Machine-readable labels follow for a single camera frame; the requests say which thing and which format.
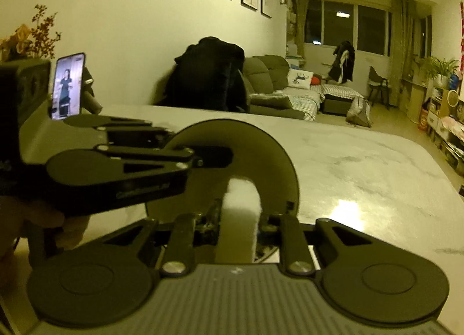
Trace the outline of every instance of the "black coat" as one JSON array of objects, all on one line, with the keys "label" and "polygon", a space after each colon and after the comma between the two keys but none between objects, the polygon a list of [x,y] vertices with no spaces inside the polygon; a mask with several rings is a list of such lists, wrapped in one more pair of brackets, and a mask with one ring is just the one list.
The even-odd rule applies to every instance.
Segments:
[{"label": "black coat", "polygon": [[340,68],[340,60],[342,59],[342,55],[345,51],[349,51],[348,59],[345,61],[345,65],[343,66],[343,77],[342,83],[345,84],[348,80],[353,81],[353,70],[354,70],[354,47],[349,41],[342,42],[340,46],[338,46],[333,55],[336,55],[335,62],[333,62],[332,69],[329,72],[329,76],[338,81],[340,76],[342,75],[342,68]]},{"label": "black coat", "polygon": [[238,73],[245,53],[237,45],[215,37],[191,45],[175,59],[164,106],[220,111],[247,111],[247,93]]}]

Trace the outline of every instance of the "person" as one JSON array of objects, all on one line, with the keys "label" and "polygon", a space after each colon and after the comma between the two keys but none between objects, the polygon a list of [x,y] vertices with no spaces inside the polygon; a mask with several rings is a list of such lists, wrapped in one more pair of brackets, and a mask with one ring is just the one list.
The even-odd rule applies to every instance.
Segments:
[{"label": "person", "polygon": [[71,71],[66,69],[64,71],[63,78],[60,81],[61,84],[61,92],[59,95],[59,116],[60,117],[65,117],[69,113],[69,104],[71,102],[71,99],[69,97],[69,89],[72,89],[73,86],[71,86],[71,82],[73,80],[70,77]]},{"label": "person", "polygon": [[65,219],[61,212],[43,201],[23,202],[11,196],[0,196],[0,290],[15,279],[15,246],[19,238],[25,236],[25,221],[43,228],[62,228],[55,242],[68,250],[82,241],[89,219],[88,216]]}]

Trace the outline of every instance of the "white pillow with deer print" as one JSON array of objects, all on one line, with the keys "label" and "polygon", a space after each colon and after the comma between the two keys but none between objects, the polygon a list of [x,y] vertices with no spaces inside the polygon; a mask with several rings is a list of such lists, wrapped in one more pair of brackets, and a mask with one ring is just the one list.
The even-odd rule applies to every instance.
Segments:
[{"label": "white pillow with deer print", "polygon": [[290,69],[288,74],[289,86],[292,88],[310,89],[313,72],[307,70]]}]

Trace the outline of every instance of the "ribbed surface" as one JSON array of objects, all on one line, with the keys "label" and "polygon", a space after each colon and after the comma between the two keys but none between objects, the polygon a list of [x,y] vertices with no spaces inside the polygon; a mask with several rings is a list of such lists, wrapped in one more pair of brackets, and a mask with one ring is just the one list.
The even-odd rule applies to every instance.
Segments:
[{"label": "ribbed surface", "polygon": [[41,323],[32,335],[442,335],[437,323],[404,330],[375,329],[328,306],[309,280],[291,279],[276,265],[199,265],[165,279],[134,315],[106,327],[67,330]]}]

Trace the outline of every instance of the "white foam block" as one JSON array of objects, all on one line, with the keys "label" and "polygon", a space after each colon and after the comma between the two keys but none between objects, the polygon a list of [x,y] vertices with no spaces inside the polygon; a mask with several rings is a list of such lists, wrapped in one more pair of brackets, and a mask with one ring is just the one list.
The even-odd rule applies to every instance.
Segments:
[{"label": "white foam block", "polygon": [[231,178],[224,195],[216,263],[252,263],[256,252],[261,200],[248,179]]}]

